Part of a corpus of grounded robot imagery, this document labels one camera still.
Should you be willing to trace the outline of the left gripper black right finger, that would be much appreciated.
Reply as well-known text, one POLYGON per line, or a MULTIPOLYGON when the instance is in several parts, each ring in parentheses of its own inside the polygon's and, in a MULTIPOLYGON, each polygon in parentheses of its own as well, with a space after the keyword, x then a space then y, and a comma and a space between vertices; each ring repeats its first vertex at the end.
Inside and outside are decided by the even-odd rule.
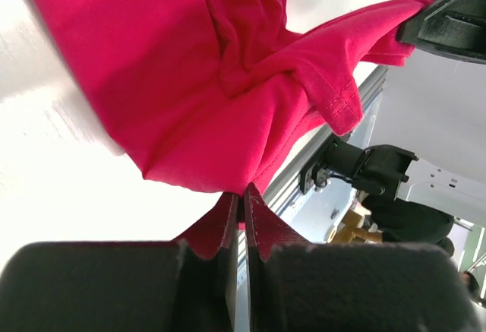
POLYGON ((427 244, 314 244, 244 195, 252 331, 479 331, 453 263, 427 244))

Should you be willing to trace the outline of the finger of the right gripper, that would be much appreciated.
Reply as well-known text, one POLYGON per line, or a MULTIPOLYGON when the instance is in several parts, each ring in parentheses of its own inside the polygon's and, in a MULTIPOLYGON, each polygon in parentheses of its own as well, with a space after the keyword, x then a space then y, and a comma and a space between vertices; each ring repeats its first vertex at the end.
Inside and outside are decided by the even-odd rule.
POLYGON ((433 0, 402 23, 397 40, 464 62, 485 61, 485 0, 433 0))

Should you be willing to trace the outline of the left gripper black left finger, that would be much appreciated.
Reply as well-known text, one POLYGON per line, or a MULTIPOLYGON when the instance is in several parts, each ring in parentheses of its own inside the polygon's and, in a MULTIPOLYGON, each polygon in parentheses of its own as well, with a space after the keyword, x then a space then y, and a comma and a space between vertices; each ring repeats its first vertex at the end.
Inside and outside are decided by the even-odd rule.
POLYGON ((172 241, 35 242, 1 275, 3 331, 231 331, 238 197, 172 241))

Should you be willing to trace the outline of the pink t shirt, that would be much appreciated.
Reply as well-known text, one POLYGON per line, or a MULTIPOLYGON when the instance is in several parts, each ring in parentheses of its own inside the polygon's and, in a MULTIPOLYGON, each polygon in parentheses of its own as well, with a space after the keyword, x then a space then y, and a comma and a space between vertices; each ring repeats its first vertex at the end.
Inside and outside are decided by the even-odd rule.
POLYGON ((145 179, 264 191, 293 144, 363 112, 356 65, 401 66, 399 25, 430 0, 391 0, 307 33, 287 0, 33 0, 109 136, 145 179))

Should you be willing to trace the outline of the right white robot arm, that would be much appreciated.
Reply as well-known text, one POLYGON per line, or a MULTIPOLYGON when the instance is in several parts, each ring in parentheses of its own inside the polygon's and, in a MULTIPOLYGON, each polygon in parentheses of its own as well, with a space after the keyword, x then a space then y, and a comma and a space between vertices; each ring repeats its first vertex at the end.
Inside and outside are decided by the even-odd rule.
MULTIPOLYGON (((485 0, 434 0, 399 26, 401 43, 444 58, 485 63, 485 0)), ((435 166, 413 152, 381 144, 365 149, 347 138, 329 136, 301 171, 307 181, 324 188, 340 179, 384 200, 402 200, 485 223, 485 186, 435 166)))

